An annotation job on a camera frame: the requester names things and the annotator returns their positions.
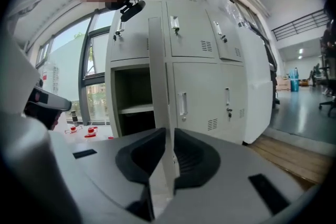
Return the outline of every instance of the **black slot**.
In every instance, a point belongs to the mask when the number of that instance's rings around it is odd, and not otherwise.
[[[289,203],[263,174],[248,177],[273,215],[281,212]]]
[[[83,157],[87,157],[87,156],[93,155],[95,153],[97,153],[97,151],[95,151],[95,150],[87,150],[87,151],[75,152],[73,156],[75,157],[75,159],[80,159],[80,158],[83,158]]]

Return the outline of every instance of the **office chair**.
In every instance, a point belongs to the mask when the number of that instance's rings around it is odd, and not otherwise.
[[[333,96],[333,100],[332,101],[329,101],[329,102],[323,102],[323,103],[320,103],[319,104],[319,110],[322,109],[322,106],[323,105],[329,105],[330,106],[330,109],[328,111],[328,117],[330,117],[331,115],[331,111],[336,108],[336,98],[334,97],[335,96],[335,92],[336,92],[336,79],[329,79],[329,76],[328,76],[328,72],[327,70],[329,69],[330,67],[321,67],[320,69],[324,71],[324,74],[326,76],[326,82],[327,82],[327,87],[328,89],[331,89],[332,90],[332,96]]]

